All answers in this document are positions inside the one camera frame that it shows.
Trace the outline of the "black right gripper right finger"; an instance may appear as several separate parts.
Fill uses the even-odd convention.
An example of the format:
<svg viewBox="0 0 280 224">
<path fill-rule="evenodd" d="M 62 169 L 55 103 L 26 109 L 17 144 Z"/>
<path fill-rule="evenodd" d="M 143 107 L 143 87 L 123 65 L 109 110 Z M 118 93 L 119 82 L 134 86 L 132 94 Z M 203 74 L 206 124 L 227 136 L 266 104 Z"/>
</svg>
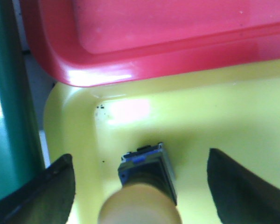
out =
<svg viewBox="0 0 280 224">
<path fill-rule="evenodd" d="M 280 189 L 212 148 L 207 181 L 223 224 L 280 224 Z"/>
</svg>

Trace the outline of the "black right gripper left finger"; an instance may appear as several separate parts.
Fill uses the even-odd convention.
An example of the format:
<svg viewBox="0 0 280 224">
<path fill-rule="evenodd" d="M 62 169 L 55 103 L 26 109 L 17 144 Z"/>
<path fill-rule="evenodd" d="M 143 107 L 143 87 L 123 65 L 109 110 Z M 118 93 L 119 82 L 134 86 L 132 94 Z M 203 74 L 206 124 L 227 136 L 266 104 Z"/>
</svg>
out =
<svg viewBox="0 0 280 224">
<path fill-rule="evenodd" d="M 0 224 L 65 224 L 76 194 L 71 154 L 0 200 Z"/>
</svg>

